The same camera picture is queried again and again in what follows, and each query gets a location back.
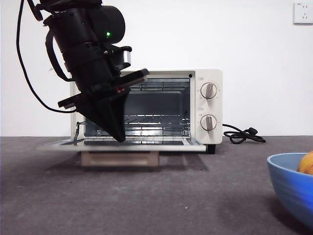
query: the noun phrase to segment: toaster oven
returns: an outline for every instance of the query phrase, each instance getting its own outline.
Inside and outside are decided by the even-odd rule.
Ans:
[[[220,69],[154,70],[131,86],[125,107],[126,141],[119,143],[79,113],[71,139],[46,149],[82,152],[207,152],[222,142]],[[75,83],[71,95],[79,93]]]

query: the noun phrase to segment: wall outlet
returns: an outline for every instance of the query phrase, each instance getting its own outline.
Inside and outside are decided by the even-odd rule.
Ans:
[[[313,1],[296,1],[293,12],[294,24],[313,24]]]

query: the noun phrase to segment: black power cord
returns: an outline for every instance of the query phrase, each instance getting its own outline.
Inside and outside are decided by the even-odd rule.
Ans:
[[[76,112],[76,110],[73,110],[73,111],[62,111],[62,110],[53,109],[53,108],[50,108],[49,106],[47,106],[47,105],[40,99],[40,97],[37,95],[37,93],[35,92],[35,90],[33,89],[32,85],[31,85],[31,83],[30,83],[30,81],[29,81],[29,78],[28,78],[28,75],[27,75],[27,71],[26,71],[26,68],[25,68],[25,65],[24,65],[24,62],[23,62],[23,59],[22,59],[21,49],[20,49],[20,33],[21,33],[21,21],[22,21],[23,6],[24,6],[24,0],[21,0],[20,11],[19,11],[19,17],[18,17],[18,27],[17,27],[17,33],[16,33],[16,49],[17,49],[17,52],[18,52],[19,61],[20,61],[21,67],[22,67],[22,69],[23,69],[23,73],[24,73],[26,82],[27,82],[27,84],[28,84],[28,86],[29,86],[31,92],[33,93],[33,95],[38,99],[38,101],[39,101],[46,109],[49,109],[50,111],[53,111],[53,112],[62,113],[62,114],[74,113],[74,112]]]
[[[223,126],[230,127],[232,129],[236,130],[236,131],[225,131],[224,132],[224,135],[226,137],[228,137],[233,144],[241,144],[248,139],[256,141],[256,142],[262,142],[262,143],[266,142],[265,139],[256,135],[258,133],[258,131],[252,127],[250,127],[247,130],[242,131],[239,128],[231,126],[231,125],[223,124]]]

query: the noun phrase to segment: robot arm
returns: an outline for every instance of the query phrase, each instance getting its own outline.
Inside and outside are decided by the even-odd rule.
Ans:
[[[34,6],[27,0],[35,18],[43,20],[41,10],[51,15],[44,20],[49,27],[46,48],[57,75],[75,82],[80,94],[60,101],[59,107],[76,111],[93,121],[119,142],[125,140],[124,109],[130,85],[149,74],[146,69],[121,77],[129,67],[131,47],[112,44],[122,40],[125,21],[113,6],[102,0],[41,0]],[[53,38],[63,55],[69,79],[63,73],[53,50]]]

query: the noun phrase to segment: control knob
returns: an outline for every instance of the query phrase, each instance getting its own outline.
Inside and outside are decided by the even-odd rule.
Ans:
[[[216,118],[212,115],[206,115],[201,119],[201,127],[206,131],[213,131],[216,125]]]
[[[206,99],[212,99],[216,96],[217,88],[213,83],[205,83],[201,87],[201,94]]]

